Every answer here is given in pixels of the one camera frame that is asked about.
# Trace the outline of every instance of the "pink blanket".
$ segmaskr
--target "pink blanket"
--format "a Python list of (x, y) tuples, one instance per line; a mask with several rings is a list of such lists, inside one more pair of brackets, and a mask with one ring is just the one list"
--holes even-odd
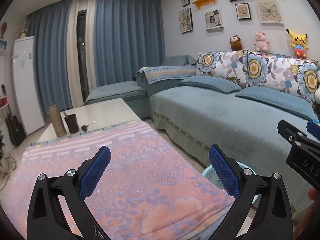
[[(105, 145), (111, 162), (85, 203), (107, 235), (118, 239), (179, 239), (221, 217), (234, 199), (199, 174), (145, 122), (129, 122), (79, 137), (29, 147), (23, 154), (4, 210), (26, 238), (29, 201), (36, 178), (78, 168)], [(64, 198), (72, 231), (80, 234)]]

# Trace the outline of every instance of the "finger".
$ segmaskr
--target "finger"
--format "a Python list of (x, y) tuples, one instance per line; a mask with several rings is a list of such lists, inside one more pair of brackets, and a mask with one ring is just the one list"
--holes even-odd
[(298, 225), (294, 231), (293, 239), (296, 239), (307, 228), (308, 224), (310, 223), (310, 219), (311, 219), (312, 210), (313, 210), (314, 205), (315, 204), (313, 203), (307, 208), (305, 215), (300, 220), (300, 222), (298, 223)]
[(319, 196), (319, 192), (316, 191), (314, 188), (308, 191), (308, 198), (310, 198), (311, 200), (316, 201), (318, 196)]

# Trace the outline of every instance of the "guitar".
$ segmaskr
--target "guitar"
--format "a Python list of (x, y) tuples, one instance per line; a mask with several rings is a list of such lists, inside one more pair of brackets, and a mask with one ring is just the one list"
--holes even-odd
[[(2, 93), (6, 95), (4, 85), (1, 86)], [(8, 127), (10, 141), (13, 145), (19, 146), (27, 137), (23, 129), (23, 125), (18, 121), (17, 116), (12, 116), (10, 106), (8, 105), (9, 114), (5, 119), (5, 124)]]

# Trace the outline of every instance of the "tile floor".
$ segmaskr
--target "tile floor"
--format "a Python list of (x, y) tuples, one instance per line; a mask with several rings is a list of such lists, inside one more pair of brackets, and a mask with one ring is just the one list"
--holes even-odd
[[(202, 163), (200, 163), (196, 158), (186, 153), (179, 145), (174, 143), (170, 139), (170, 137), (167, 135), (165, 130), (157, 130), (151, 118), (146, 118), (144, 119), (144, 121), (147, 122), (156, 132), (158, 132), (167, 142), (169, 142), (172, 145), (172, 147), (174, 147), (199, 173), (202, 173), (204, 171), (206, 167)], [(32, 142), (37, 142), (47, 127), (48, 125), (46, 125), (45, 128), (37, 131), (33, 135), (29, 136), (19, 147), (15, 148), (15, 150), (11, 154), (11, 157), (13, 157), (16, 160), (17, 166), (19, 166), (21, 163), (22, 155), (25, 149), (29, 147)], [(13, 171), (10, 174), (7, 185), (4, 187), (2, 191), (0, 191), (1, 204), (4, 204), (7, 199), (9, 188), (10, 188), (10, 182), (14, 177), (14, 173), (15, 171)], [(238, 236), (247, 232), (249, 226), (251, 225), (254, 214), (255, 214), (255, 209), (251, 208), (241, 230), (239, 231)]]

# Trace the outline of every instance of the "white table top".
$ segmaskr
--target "white table top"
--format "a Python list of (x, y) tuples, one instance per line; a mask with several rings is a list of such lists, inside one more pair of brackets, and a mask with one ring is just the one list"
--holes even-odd
[[(85, 124), (89, 124), (88, 131), (92, 131), (118, 123), (140, 120), (140, 118), (134, 113), (134, 111), (131, 110), (131, 108), (123, 101), (122, 98), (81, 106), (67, 110), (66, 113), (76, 114), (80, 128), (79, 132), (82, 131), (81, 127)], [(63, 112), (61, 112), (61, 116), (67, 131), (67, 135), (70, 135), (68, 126), (64, 121), (65, 116)], [(54, 131), (53, 125), (50, 124), (41, 135), (38, 142), (50, 141), (56, 138), (57, 135)]]

